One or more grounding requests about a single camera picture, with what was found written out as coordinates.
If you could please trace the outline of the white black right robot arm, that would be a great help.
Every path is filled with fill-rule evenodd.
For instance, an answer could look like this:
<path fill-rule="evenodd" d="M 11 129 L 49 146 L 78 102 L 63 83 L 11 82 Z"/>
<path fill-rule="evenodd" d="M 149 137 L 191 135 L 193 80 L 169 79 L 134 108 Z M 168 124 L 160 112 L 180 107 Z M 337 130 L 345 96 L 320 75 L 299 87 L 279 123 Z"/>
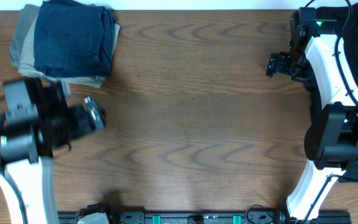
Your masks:
<path fill-rule="evenodd" d="M 346 213 L 320 214 L 337 180 L 358 182 L 358 3 L 310 4 L 290 16 L 289 52 L 273 53 L 266 75 L 300 82 L 311 93 L 306 167 L 274 223 L 349 223 Z"/>

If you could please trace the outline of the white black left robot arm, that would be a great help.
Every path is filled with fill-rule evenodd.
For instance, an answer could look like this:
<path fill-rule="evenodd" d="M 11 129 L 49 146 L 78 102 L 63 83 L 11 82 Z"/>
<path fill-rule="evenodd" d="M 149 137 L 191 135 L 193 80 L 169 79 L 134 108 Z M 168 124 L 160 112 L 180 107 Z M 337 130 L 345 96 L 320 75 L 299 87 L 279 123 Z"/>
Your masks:
<path fill-rule="evenodd" d="M 53 152 L 106 127 L 92 97 L 67 105 L 70 87 L 39 78 L 4 82 L 7 111 L 0 114 L 0 188 L 12 223 L 109 223 L 104 210 L 60 213 L 54 194 Z"/>

